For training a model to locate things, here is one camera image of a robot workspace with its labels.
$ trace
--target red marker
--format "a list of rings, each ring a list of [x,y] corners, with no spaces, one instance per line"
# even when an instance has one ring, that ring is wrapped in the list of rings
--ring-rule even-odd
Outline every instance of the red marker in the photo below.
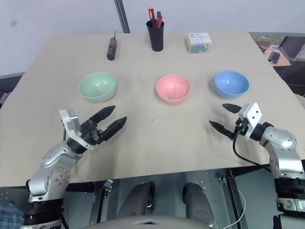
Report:
[[[157,12],[157,28],[160,28],[161,27],[161,24],[162,24],[162,15],[161,15],[161,12],[158,11]]]

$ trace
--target label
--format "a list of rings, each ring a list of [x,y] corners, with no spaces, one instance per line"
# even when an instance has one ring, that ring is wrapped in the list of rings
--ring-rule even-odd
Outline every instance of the label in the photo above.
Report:
[[[211,44],[212,41],[210,39],[210,36],[207,32],[203,33],[189,33],[189,38],[191,41],[191,44]]]

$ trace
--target green bowl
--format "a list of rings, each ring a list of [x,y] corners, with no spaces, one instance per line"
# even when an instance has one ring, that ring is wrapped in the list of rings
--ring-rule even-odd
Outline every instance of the green bowl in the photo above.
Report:
[[[91,101],[101,102],[112,98],[117,89],[115,77],[106,72],[91,73],[78,84],[78,92]]]

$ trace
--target pen holder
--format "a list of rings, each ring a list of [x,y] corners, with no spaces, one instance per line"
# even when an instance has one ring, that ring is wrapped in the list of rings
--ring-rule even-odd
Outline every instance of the pen holder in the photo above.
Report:
[[[148,21],[146,25],[151,39],[152,50],[156,52],[162,51],[164,22],[162,21],[160,28],[153,28],[151,21]]]

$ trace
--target screwdriver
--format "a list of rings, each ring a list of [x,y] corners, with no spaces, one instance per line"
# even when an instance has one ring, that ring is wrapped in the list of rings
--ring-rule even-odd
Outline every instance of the screwdriver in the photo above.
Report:
[[[116,31],[114,32],[114,37],[112,37],[112,38],[110,39],[109,46],[108,46],[107,58],[108,58],[108,60],[110,60],[110,61],[113,61],[113,60],[114,60],[115,51],[116,51],[116,46],[117,46],[117,44],[118,44],[118,42],[117,42],[116,39],[115,39],[115,34],[116,34]]]

